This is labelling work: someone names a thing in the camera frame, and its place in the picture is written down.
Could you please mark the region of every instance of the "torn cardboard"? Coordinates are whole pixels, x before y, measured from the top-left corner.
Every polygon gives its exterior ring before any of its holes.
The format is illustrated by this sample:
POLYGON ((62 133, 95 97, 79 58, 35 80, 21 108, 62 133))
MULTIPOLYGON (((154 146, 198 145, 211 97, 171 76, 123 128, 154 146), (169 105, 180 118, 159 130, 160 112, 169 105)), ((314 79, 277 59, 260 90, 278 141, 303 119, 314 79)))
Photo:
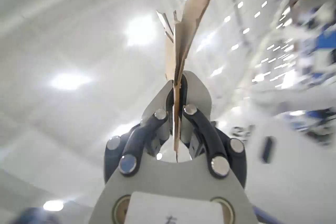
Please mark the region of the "torn cardboard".
MULTIPOLYGON (((175 27, 173 33, 173 49, 175 51, 175 68, 174 68, 174 75, 173 75, 173 90, 174 90, 174 107, 173 107, 173 115, 174 115, 174 124, 173 124, 173 139, 174 139, 174 151, 178 152, 179 148, 179 141, 180 141, 180 118, 179 118, 179 111, 180 111, 180 87, 181 87, 181 79, 183 68, 185 65, 185 61, 190 50, 190 46, 192 44, 193 38, 196 34, 200 21, 203 17, 205 10, 209 5, 210 0, 187 0, 185 3, 185 8, 182 15, 182 20, 179 22, 177 20, 176 12, 174 12, 174 20, 175 20, 175 27)), ((168 20, 161 14, 158 13, 158 16, 161 19, 161 23, 163 24, 165 31, 169 34, 169 23, 168 20)), ((166 58, 167 53, 168 56, 171 53, 171 48, 166 49, 166 58)), ((169 61, 170 64, 166 65, 166 77, 170 77, 172 72, 173 63, 171 60, 169 61)))

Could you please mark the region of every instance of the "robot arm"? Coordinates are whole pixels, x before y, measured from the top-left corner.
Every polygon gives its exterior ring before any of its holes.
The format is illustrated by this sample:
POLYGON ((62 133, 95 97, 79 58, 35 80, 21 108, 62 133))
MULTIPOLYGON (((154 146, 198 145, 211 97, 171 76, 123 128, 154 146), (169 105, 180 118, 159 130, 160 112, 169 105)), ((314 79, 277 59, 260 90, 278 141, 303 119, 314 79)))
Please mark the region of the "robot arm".
MULTIPOLYGON (((155 158, 171 132, 170 106, 167 100, 171 82, 168 82, 167 87, 150 104, 150 107, 157 105, 154 113, 144 117, 141 124, 127 134, 108 141, 104 156, 106 186, 89 223, 124 223, 128 204, 135 191, 215 201, 223 208, 225 223, 257 223, 253 207, 244 192, 244 145, 240 140, 230 139, 215 128, 207 116, 209 111, 204 113, 199 106, 189 103, 189 98, 193 95, 192 88, 195 87, 193 82, 197 77, 190 72, 186 72, 184 77, 184 86, 189 84, 189 87, 187 90, 181 88, 186 93, 186 104, 180 114, 181 138, 189 148, 192 160, 167 163, 155 158)), ((153 108, 147 108, 144 114, 148 115, 149 111, 153 111, 153 108)))

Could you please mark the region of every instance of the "blurred equipment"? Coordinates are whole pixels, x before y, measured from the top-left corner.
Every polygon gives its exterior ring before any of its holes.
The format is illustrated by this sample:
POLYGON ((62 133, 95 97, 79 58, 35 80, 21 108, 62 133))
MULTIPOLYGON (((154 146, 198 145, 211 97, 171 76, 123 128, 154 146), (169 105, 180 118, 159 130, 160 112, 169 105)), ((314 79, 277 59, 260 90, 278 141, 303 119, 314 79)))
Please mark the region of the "blurred equipment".
POLYGON ((10 224, 60 224, 60 222, 53 213, 41 208, 30 207, 10 224))
POLYGON ((173 84, 169 81, 144 111, 139 125, 107 142, 106 186, 89 223, 110 224, 111 217, 115 224, 132 223, 135 212, 138 219, 148 221, 152 215, 144 200, 156 200, 157 207, 151 210, 156 211, 159 223, 167 222, 166 217, 178 218, 174 213, 184 219, 183 211, 195 200, 206 201, 195 205, 197 211, 210 201, 219 203, 224 223, 257 223, 244 192, 244 144, 211 124, 211 98, 197 76, 184 71, 181 81, 181 141, 192 160, 174 164, 156 159, 173 130, 173 84))

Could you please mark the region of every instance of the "ceiling light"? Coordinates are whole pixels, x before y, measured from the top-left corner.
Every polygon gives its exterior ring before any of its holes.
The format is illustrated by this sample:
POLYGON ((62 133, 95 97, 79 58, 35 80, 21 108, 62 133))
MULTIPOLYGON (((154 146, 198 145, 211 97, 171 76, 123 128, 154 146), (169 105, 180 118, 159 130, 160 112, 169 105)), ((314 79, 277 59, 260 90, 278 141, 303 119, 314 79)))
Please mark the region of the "ceiling light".
POLYGON ((286 73, 285 77, 283 78, 281 88, 286 89, 286 88, 293 86, 294 79, 295 79, 295 71, 290 70, 289 72, 286 73))
POLYGON ((233 46, 231 47, 231 50, 232 50, 232 51, 234 51, 234 50, 237 50, 237 49, 238 49, 238 47, 239 47, 239 45, 238 45, 238 44, 236 44, 236 45, 233 45, 233 46))
POLYGON ((153 41, 156 32, 151 16, 143 16, 132 20, 127 27, 126 34, 128 36, 128 46, 146 45, 153 41))
POLYGON ((51 81, 51 86, 59 90, 76 90, 91 82, 91 79, 77 74, 60 74, 51 81))
POLYGON ((60 200, 51 200, 44 203, 43 208, 46 211, 59 212, 64 207, 64 204, 60 200))
POLYGON ((291 11, 291 8, 290 7, 287 7, 284 12, 282 13, 282 15, 287 15, 288 13, 290 13, 291 11))
POLYGON ((292 116, 304 115, 306 112, 304 110, 291 111, 289 114, 292 116))
POLYGON ((264 80, 264 75, 263 74, 258 74, 257 76, 255 76, 255 78, 252 80, 252 82, 260 82, 264 80))
POLYGON ((240 112, 240 107, 233 107, 232 111, 234 111, 235 113, 239 113, 240 112))
POLYGON ((289 59, 291 59, 291 58, 293 58, 293 57, 294 57, 294 55, 289 55, 288 57, 285 57, 285 58, 283 59, 283 61, 289 60, 289 59))
POLYGON ((294 49, 294 45, 290 45, 287 49, 285 49, 285 51, 291 51, 294 49))
POLYGON ((200 45, 198 46, 196 52, 199 52, 206 45, 208 45, 210 43, 211 39, 213 38, 213 36, 215 35, 215 33, 216 33, 216 31, 213 31, 205 39, 203 39, 202 42, 200 43, 200 45))
POLYGON ((288 25, 290 25, 293 22, 292 18, 289 18, 283 25, 284 27, 287 27, 288 25))
POLYGON ((212 78, 212 77, 214 77, 214 76, 217 76, 217 75, 219 75, 220 73, 222 73, 222 71, 223 71, 223 66, 220 67, 220 68, 218 68, 218 69, 216 69, 216 70, 214 70, 214 71, 212 72, 212 74, 210 75, 210 77, 212 78))
POLYGON ((130 122, 127 124, 121 124, 119 125, 112 133, 110 138, 112 138, 113 136, 122 136, 123 134, 128 133, 131 128, 133 128, 136 124, 138 124, 138 122, 130 122))

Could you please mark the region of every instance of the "cardboard piece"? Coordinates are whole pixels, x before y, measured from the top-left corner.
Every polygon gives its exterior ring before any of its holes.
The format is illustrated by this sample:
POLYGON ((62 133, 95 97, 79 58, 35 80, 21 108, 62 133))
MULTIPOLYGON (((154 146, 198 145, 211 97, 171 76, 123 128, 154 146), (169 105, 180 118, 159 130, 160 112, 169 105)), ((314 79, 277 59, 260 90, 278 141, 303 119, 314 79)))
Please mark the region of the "cardboard piece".
POLYGON ((167 15, 165 13, 160 13, 156 11, 157 16, 163 28, 165 30, 166 40, 165 40, 165 62, 166 62, 166 79, 167 80, 174 80, 174 73, 175 73, 175 48, 174 48, 174 34, 173 30, 170 27, 168 22, 167 15))
MULTIPOLYGON (((174 151, 176 152, 176 158, 178 156, 178 148, 180 141, 180 87, 183 68, 185 61, 190 50, 193 38, 197 32, 198 26, 202 19, 202 16, 209 5, 210 0, 187 0, 185 3, 185 8, 182 15, 182 20, 178 21, 176 12, 174 12, 174 33, 173 33, 173 49, 175 51, 174 55, 171 54, 171 46, 168 45, 166 49, 166 62, 169 61, 169 65, 166 65, 166 77, 167 79, 171 77, 173 63, 168 60, 167 57, 175 58, 175 68, 173 75, 173 89, 174 89, 174 107, 173 107, 173 139, 174 139, 174 151)), ((167 41, 169 40, 170 30, 169 23, 165 14, 157 13, 161 23, 163 24, 166 34, 167 41)))

